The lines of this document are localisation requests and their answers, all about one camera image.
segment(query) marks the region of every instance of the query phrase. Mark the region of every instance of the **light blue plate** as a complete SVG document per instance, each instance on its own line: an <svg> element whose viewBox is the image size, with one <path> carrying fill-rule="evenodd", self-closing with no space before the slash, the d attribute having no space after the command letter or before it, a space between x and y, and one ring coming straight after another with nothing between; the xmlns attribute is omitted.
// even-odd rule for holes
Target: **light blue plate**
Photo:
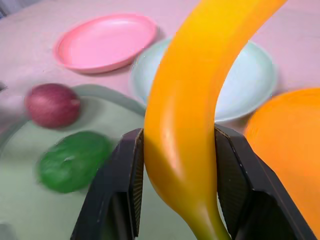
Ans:
<svg viewBox="0 0 320 240"><path fill-rule="evenodd" d="M145 50L132 67L129 85L134 96L144 105L147 105L154 77L170 41L162 40ZM276 85L277 71L271 58L249 41L224 82L215 110L215 122L231 121L253 112L272 96Z"/></svg>

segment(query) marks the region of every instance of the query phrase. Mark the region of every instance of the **pink plate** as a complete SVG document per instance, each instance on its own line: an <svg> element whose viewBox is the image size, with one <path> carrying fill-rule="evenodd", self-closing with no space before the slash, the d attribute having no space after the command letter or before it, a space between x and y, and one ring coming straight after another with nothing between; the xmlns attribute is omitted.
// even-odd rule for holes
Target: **pink plate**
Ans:
<svg viewBox="0 0 320 240"><path fill-rule="evenodd" d="M65 33L54 48L64 67L80 73L102 73L130 64L155 39L148 17L116 14L88 21Z"/></svg>

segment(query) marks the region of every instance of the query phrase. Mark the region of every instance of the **plate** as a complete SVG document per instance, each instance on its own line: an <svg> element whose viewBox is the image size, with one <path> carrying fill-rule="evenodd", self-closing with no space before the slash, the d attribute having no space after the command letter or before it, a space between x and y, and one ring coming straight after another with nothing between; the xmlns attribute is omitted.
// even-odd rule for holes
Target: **plate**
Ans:
<svg viewBox="0 0 320 240"><path fill-rule="evenodd" d="M131 69L130 89L145 105L170 41L165 39L145 50ZM248 42L224 82L216 105L215 122L231 121L253 112L272 96L276 85L277 71L271 58L261 47Z"/></svg>
<svg viewBox="0 0 320 240"><path fill-rule="evenodd" d="M249 120L245 137L277 174L320 238L320 88L279 95Z"/></svg>
<svg viewBox="0 0 320 240"><path fill-rule="evenodd" d="M70 70L102 73L130 64L156 34L155 23L146 16L108 15L65 33L53 53L57 62Z"/></svg>
<svg viewBox="0 0 320 240"><path fill-rule="evenodd" d="M98 131L117 142L124 133L143 127L145 107L138 102L97 85L81 85L74 90L84 108L73 125L63 130L45 129L23 118L0 135L0 236L70 239L87 191L59 194L37 183L34 167L39 157L78 131ZM185 221L155 192L146 171L137 239L196 240Z"/></svg>

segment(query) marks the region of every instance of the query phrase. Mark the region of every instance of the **pink table surface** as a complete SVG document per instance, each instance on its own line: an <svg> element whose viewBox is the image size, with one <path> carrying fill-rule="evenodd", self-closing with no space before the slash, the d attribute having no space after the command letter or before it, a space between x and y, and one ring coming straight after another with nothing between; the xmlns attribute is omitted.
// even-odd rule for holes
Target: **pink table surface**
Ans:
<svg viewBox="0 0 320 240"><path fill-rule="evenodd" d="M0 20L0 125L23 110L31 86L58 82L99 84L132 97L130 66L100 75L81 75L58 66L52 55L57 38L91 18L134 12L159 26L157 39L174 35L198 0L45 0ZM278 93L320 86L320 0L289 0L252 38L279 69ZM242 131L246 118L227 126Z"/></svg>

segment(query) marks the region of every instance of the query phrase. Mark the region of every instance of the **yellow banana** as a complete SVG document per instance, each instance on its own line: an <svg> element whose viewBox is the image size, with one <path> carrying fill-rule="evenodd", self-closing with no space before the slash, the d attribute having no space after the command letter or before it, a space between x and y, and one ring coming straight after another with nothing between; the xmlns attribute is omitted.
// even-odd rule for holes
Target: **yellow banana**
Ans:
<svg viewBox="0 0 320 240"><path fill-rule="evenodd" d="M202 0L158 68L144 122L145 166L198 240L230 238L216 200L218 95L241 49L285 1Z"/></svg>

